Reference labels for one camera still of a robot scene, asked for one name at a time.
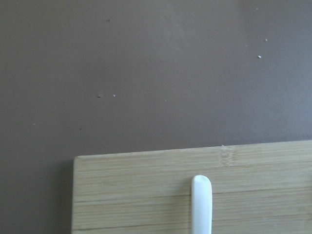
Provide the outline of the white ceramic spoon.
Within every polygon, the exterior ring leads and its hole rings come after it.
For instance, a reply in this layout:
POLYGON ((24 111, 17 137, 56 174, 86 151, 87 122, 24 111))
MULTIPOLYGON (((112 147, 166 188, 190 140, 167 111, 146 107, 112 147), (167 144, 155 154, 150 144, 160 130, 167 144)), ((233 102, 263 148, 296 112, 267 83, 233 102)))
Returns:
POLYGON ((210 180, 196 175, 191 187, 191 218, 193 234, 212 233, 213 193, 210 180))

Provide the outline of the bamboo cutting board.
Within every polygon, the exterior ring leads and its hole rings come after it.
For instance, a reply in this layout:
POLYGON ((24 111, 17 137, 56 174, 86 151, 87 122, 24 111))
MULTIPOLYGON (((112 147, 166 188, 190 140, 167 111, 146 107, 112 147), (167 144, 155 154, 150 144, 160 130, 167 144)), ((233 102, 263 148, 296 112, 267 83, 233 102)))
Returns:
POLYGON ((77 156, 74 234, 189 234, 191 181, 212 183, 214 234, 309 234, 312 143, 77 156))

